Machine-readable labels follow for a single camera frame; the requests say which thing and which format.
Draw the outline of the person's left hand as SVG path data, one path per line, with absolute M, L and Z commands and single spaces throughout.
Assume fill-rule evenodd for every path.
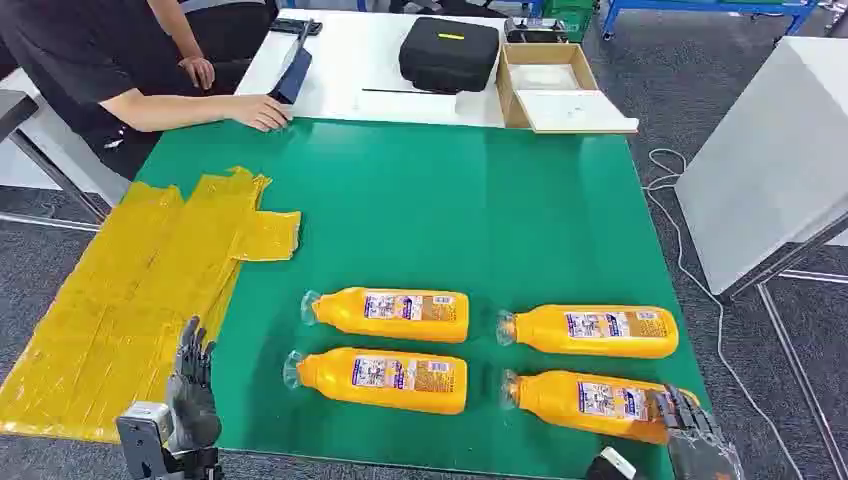
M 186 57 L 178 63 L 178 66 L 185 71 L 195 88 L 207 91 L 213 86 L 214 67 L 202 56 Z

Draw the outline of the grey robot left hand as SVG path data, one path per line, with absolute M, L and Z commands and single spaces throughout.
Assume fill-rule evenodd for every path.
M 172 452 L 213 446 L 222 430 L 211 384 L 214 340 L 205 341 L 200 318 L 192 316 L 183 328 L 175 353 L 174 369 L 166 384 L 165 400 L 174 431 L 167 448 Z

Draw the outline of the person's right hand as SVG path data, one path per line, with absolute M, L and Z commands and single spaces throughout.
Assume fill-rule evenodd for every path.
M 290 108 L 267 95 L 233 95 L 227 101 L 228 119 L 261 132 L 283 129 L 292 120 Z

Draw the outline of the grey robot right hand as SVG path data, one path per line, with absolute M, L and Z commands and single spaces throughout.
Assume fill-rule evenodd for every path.
M 675 386 L 664 384 L 649 393 L 657 418 L 669 433 L 680 432 L 710 443 L 725 437 L 713 416 L 704 410 L 695 396 Z

